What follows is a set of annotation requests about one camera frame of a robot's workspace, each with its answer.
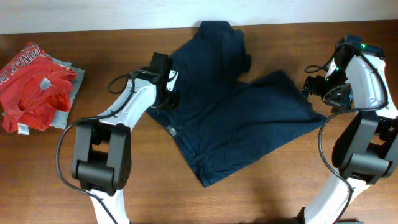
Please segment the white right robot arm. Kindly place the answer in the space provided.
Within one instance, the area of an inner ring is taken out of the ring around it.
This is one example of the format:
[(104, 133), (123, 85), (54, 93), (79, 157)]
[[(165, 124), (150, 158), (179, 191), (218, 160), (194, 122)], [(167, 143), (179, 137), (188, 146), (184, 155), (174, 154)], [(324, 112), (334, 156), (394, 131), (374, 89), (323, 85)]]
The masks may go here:
[(340, 39), (322, 66), (309, 65), (302, 95), (319, 96), (332, 107), (330, 122), (339, 115), (355, 116), (332, 150), (326, 167), (331, 176), (297, 223), (342, 223), (352, 201), (397, 167), (397, 108), (385, 76), (386, 56), (381, 47), (360, 37)]

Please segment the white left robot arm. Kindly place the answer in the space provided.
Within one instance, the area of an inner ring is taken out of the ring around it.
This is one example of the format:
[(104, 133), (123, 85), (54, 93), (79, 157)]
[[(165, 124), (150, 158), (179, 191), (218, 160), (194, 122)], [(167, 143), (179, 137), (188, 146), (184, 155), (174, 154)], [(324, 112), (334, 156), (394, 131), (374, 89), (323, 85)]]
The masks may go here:
[(124, 90), (106, 111), (77, 124), (71, 175), (89, 195), (98, 223), (130, 222), (123, 188), (131, 172), (131, 132), (148, 108), (177, 108), (172, 64), (168, 55), (154, 53), (148, 67), (127, 73)]

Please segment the dark navy blue shorts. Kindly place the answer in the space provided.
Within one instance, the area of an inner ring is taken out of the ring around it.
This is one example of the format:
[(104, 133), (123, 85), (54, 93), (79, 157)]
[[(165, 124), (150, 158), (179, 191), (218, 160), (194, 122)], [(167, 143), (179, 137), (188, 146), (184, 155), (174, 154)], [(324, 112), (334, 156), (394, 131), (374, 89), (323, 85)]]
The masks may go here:
[(239, 80), (250, 70), (251, 56), (243, 32), (229, 22), (203, 21), (172, 60), (178, 107), (147, 113), (169, 132), (204, 187), (325, 121), (282, 70), (249, 83)]

